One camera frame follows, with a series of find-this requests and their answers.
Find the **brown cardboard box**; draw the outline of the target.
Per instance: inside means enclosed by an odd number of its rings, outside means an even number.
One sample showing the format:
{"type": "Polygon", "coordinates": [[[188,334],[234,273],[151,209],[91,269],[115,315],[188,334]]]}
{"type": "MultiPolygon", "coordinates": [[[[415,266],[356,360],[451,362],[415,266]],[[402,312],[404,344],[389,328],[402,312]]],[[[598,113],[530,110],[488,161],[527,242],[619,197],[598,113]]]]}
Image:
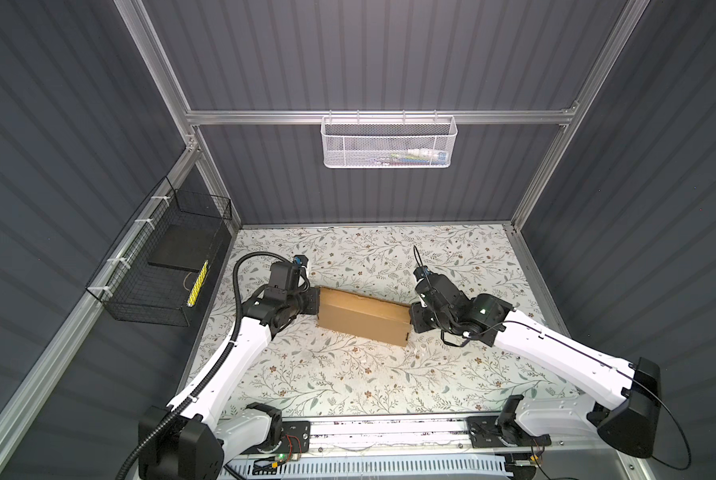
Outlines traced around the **brown cardboard box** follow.
{"type": "Polygon", "coordinates": [[[412,330],[410,306],[321,288],[317,324],[321,328],[406,347],[412,330]]]}

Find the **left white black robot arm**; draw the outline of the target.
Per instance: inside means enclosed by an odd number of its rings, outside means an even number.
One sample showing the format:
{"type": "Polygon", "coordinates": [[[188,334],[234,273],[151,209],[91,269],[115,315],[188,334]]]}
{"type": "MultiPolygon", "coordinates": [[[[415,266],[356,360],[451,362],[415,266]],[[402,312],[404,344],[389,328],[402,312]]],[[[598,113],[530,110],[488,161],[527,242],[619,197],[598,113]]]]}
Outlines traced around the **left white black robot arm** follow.
{"type": "Polygon", "coordinates": [[[216,479],[225,465],[249,449],[276,451],[284,435],[280,409],[253,402],[229,420],[226,404],[246,372],[272,340],[300,315],[319,311],[320,290],[308,278],[309,259],[273,254],[270,277],[247,299],[240,292],[242,256],[232,271],[236,320],[197,376],[163,408],[139,422],[139,443],[117,476],[141,479],[216,479]]]}

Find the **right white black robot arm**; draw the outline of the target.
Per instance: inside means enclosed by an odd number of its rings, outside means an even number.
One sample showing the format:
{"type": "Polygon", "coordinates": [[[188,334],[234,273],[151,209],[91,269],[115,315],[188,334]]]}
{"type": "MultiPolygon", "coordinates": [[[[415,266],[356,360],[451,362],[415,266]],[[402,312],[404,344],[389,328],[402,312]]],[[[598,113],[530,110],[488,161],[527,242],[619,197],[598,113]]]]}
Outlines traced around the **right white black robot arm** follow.
{"type": "Polygon", "coordinates": [[[462,346],[480,342],[515,354],[579,389],[570,400],[510,395],[491,429],[505,443],[549,446],[556,436],[596,435],[631,457],[652,456],[664,408],[656,363],[594,350],[491,294],[470,298],[425,265],[416,267],[413,275],[418,299],[410,314],[415,332],[436,330],[460,338],[462,346]]]}

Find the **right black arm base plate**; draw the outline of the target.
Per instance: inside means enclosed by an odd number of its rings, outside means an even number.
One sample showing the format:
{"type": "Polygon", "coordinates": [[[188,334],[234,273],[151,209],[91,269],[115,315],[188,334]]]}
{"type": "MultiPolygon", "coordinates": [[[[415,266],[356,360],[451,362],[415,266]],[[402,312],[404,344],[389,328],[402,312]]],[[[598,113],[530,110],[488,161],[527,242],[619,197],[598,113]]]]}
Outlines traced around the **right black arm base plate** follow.
{"type": "Polygon", "coordinates": [[[549,435],[534,436],[514,420],[501,420],[498,415],[469,416],[465,419],[470,442],[475,448],[548,447],[549,435]]]}

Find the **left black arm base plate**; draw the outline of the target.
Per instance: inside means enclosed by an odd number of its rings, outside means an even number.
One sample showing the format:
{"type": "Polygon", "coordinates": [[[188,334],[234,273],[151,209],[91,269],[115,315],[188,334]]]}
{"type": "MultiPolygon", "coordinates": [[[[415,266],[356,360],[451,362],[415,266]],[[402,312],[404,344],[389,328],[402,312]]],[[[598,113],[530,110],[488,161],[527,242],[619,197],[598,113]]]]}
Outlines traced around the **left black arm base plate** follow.
{"type": "Polygon", "coordinates": [[[277,443],[257,445],[249,448],[247,454],[304,454],[310,450],[312,423],[310,421],[284,420],[283,432],[277,443]]]}

